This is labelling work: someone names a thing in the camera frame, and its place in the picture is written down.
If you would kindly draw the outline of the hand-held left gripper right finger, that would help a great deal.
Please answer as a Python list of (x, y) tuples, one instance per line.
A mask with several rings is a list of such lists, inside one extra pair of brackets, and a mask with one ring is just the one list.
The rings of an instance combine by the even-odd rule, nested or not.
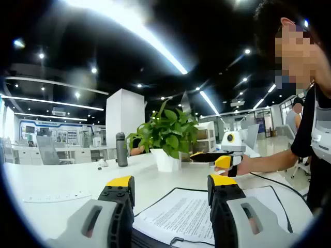
[(211, 174), (207, 188), (215, 247), (290, 247), (298, 239), (278, 224), (274, 212), (247, 197), (234, 179)]

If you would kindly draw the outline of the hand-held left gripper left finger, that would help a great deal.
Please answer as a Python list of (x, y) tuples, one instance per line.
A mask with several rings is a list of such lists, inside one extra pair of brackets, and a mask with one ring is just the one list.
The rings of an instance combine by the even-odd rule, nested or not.
[(48, 247), (131, 247), (135, 205), (134, 176), (109, 181), (98, 199), (72, 214), (67, 227)]

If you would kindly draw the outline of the person's right hand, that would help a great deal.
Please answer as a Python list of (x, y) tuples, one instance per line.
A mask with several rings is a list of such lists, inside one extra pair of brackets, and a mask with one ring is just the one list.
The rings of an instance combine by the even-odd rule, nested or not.
[(242, 160), (238, 165), (232, 166), (231, 168), (221, 168), (221, 167), (214, 167), (214, 171), (218, 175), (228, 176), (228, 177), (236, 177), (248, 174), (250, 172), (250, 165), (251, 158), (247, 155), (242, 156)]

